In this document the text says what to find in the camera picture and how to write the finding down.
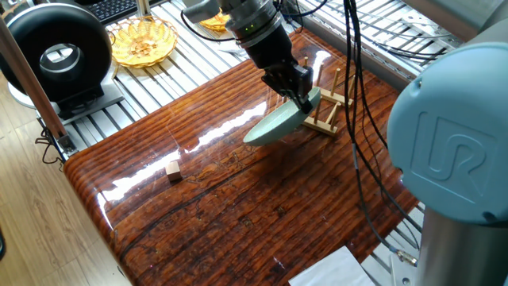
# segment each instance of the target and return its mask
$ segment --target white paper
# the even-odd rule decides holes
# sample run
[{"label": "white paper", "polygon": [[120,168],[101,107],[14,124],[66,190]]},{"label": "white paper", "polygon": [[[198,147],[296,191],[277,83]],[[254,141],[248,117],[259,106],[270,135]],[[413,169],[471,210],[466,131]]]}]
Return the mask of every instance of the white paper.
[{"label": "white paper", "polygon": [[345,246],[289,280],[291,286],[375,286]]}]

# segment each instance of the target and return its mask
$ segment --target small wooden block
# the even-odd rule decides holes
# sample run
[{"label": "small wooden block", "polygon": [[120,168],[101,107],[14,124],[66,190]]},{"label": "small wooden block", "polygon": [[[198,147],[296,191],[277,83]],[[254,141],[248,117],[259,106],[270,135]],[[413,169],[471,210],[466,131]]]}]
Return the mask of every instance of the small wooden block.
[{"label": "small wooden block", "polygon": [[[339,95],[337,93],[334,94],[333,96],[330,96],[330,91],[327,91],[324,88],[321,88],[321,98],[324,100],[327,100],[331,103],[340,102],[342,104],[345,104],[345,100],[346,100],[346,98],[343,95]],[[349,99],[348,106],[351,106],[351,105],[352,105],[352,99]]]},{"label": "small wooden block", "polygon": [[172,161],[166,166],[166,175],[170,181],[182,179],[177,161]]},{"label": "small wooden block", "polygon": [[312,128],[314,130],[317,130],[319,132],[323,132],[325,134],[328,134],[329,136],[335,136],[335,133],[337,132],[337,127],[334,126],[333,130],[330,129],[330,124],[326,124],[321,120],[317,120],[317,124],[314,124],[314,118],[306,118],[303,122],[304,126],[307,126],[309,128]]}]

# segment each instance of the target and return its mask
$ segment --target wooden stand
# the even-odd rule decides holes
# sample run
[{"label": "wooden stand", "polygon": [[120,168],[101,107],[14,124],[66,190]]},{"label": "wooden stand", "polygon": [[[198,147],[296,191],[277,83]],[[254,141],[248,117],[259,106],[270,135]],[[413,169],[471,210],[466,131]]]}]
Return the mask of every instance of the wooden stand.
[{"label": "wooden stand", "polygon": [[[323,132],[323,133],[328,134],[330,136],[335,136],[335,134],[337,133],[338,128],[335,126],[336,123],[337,123],[337,115],[339,113],[340,107],[344,106],[344,104],[346,104],[344,96],[335,93],[335,89],[337,87],[337,80],[339,78],[339,72],[340,71],[341,70],[339,68],[335,71],[335,76],[333,78],[333,85],[332,85],[332,90],[331,91],[328,91],[328,90],[320,87],[321,88],[321,100],[319,101],[319,103],[318,103],[318,105],[316,107],[315,115],[314,115],[313,118],[309,116],[303,122],[304,126],[310,127],[310,128],[312,128],[314,130],[317,130],[319,132]],[[323,72],[323,64],[321,64],[321,66],[319,67],[319,73],[317,74],[316,87],[319,87],[319,83],[321,81],[321,74],[322,74],[322,72]],[[349,85],[349,89],[348,89],[348,94],[349,95],[351,94],[352,88],[353,88],[353,81],[351,82],[351,85]],[[322,100],[326,100],[328,102],[331,102],[331,103],[335,104],[333,106],[332,111],[328,115],[328,117],[326,119],[326,122],[323,122],[323,121],[318,119],[318,117],[319,117],[319,111],[321,109],[321,101]],[[349,99],[348,105],[351,106],[351,104],[352,104],[352,100]]]}]

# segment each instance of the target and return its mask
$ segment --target wooden cube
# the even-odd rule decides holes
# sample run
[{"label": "wooden cube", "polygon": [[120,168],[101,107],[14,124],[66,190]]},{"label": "wooden cube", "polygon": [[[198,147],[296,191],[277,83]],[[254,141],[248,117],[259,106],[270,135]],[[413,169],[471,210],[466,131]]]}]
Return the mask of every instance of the wooden cube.
[{"label": "wooden cube", "polygon": [[177,161],[169,162],[166,166],[166,175],[170,181],[182,179],[182,174],[180,174],[180,167],[178,166]]}]

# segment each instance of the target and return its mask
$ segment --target golden basket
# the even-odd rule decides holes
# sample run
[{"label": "golden basket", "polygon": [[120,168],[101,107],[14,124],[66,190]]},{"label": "golden basket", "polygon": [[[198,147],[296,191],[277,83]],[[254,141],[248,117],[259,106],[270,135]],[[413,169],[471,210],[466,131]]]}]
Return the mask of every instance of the golden basket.
[{"label": "golden basket", "polygon": [[217,32],[224,32],[225,31],[225,23],[229,20],[229,15],[222,15],[222,12],[219,12],[219,14],[215,15],[215,17],[200,21],[199,24],[201,24],[203,27],[211,29],[213,31]]},{"label": "golden basket", "polygon": [[113,60],[124,67],[145,68],[157,64],[175,49],[178,33],[156,16],[129,19],[110,31]]}]

